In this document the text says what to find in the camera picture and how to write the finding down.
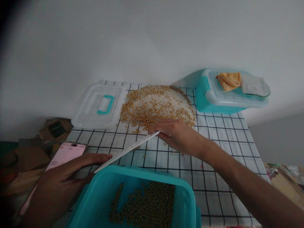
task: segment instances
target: white wall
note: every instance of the white wall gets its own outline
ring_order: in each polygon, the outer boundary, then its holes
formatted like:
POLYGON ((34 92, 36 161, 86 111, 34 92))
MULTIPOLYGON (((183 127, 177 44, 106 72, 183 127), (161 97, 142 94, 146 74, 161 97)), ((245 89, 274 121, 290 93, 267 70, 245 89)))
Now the white wall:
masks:
POLYGON ((263 162, 304 167, 304 114, 250 128, 263 162))
POLYGON ((1 54, 0 140, 71 118, 100 79, 171 84, 206 67, 269 83, 269 106, 244 111, 249 125, 303 112, 303 11, 303 0, 34 0, 1 54), (39 119, 25 131, 29 116, 39 119))

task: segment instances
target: black and white checkered cloth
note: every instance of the black and white checkered cloth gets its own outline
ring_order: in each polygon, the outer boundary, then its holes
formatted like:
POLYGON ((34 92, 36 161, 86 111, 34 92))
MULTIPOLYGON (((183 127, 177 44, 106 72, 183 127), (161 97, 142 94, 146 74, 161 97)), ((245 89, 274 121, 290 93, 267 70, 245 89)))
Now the black and white checkered cloth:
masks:
MULTIPOLYGON (((100 81, 100 83, 124 86, 129 91, 145 86, 114 81, 100 81)), ((242 114, 224 115, 198 112, 195 104, 195 89, 182 88, 182 90, 188 96, 196 113, 196 125, 193 128, 201 135, 216 142, 251 171, 270 182, 242 114)), ((88 144, 89 153, 115 155, 146 135, 147 131, 144 131, 143 127, 132 127, 132 125, 119 121, 118 126, 113 129, 73 128, 67 140, 88 144), (140 134, 132 134, 135 130, 140 130, 140 134)), ((175 177, 185 179, 193 188, 196 204, 201 209, 202 225, 260 225, 211 166, 195 157, 172 153, 172 150, 161 139, 154 137, 142 144, 140 149, 131 151, 116 160, 114 164, 169 172, 175 177)), ((93 172, 95 168, 97 166, 83 168, 77 176, 83 178, 93 172)), ((64 226, 70 214, 71 210, 54 227, 64 226)))

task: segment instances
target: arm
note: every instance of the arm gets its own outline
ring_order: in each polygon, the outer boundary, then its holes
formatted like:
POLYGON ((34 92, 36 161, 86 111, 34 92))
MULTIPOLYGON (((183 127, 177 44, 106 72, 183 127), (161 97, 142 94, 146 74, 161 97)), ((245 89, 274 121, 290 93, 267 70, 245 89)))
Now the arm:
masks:
POLYGON ((37 183, 31 203, 18 227, 52 227, 69 209, 93 173, 84 179, 71 179, 82 167, 102 164, 112 155, 87 153, 46 171, 37 183))
POLYGON ((227 182, 250 213, 267 227, 302 227, 304 212, 281 192, 181 120, 164 120, 150 129, 180 153, 211 165, 227 182))

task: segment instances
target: pile of soybeans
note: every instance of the pile of soybeans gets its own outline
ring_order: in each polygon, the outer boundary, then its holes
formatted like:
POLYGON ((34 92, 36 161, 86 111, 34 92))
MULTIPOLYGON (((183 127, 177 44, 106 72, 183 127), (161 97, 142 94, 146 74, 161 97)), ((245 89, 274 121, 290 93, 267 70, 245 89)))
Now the pile of soybeans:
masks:
POLYGON ((149 85, 130 91, 121 109, 121 121, 149 130, 163 119, 180 119, 194 126, 195 114, 190 100, 173 86, 149 85))

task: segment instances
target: mixed rice and soybeans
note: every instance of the mixed rice and soybeans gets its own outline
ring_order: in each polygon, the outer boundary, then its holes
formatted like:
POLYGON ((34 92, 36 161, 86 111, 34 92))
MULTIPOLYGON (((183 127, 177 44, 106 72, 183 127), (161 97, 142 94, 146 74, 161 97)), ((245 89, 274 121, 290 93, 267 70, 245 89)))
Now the mixed rice and soybeans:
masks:
POLYGON ((171 227, 174 206, 175 185, 149 182, 143 190, 136 189, 118 211, 118 204, 124 184, 116 191, 110 205, 109 220, 133 227, 171 227))
POLYGON ((179 88, 149 85, 130 91, 121 109, 121 121, 149 130, 163 119, 180 119, 194 126, 195 114, 188 97, 179 88))

